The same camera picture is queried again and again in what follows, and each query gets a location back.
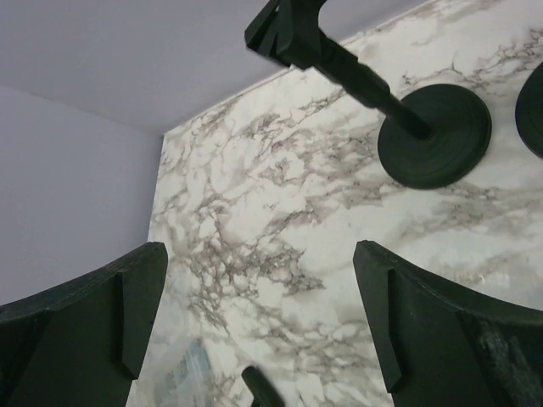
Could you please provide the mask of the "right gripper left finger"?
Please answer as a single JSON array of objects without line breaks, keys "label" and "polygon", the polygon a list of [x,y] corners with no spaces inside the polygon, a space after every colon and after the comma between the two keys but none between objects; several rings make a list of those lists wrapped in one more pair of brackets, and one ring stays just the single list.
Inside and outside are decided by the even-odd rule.
[{"label": "right gripper left finger", "polygon": [[1,308],[3,406],[124,406],[164,290],[168,254],[145,243]]}]

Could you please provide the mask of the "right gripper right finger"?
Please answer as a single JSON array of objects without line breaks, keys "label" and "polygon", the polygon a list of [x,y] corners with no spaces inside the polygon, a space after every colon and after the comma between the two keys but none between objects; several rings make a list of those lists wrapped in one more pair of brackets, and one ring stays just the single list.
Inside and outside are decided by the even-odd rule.
[{"label": "right gripper right finger", "polygon": [[396,406],[540,406],[542,313],[424,270],[373,241],[353,264]]}]

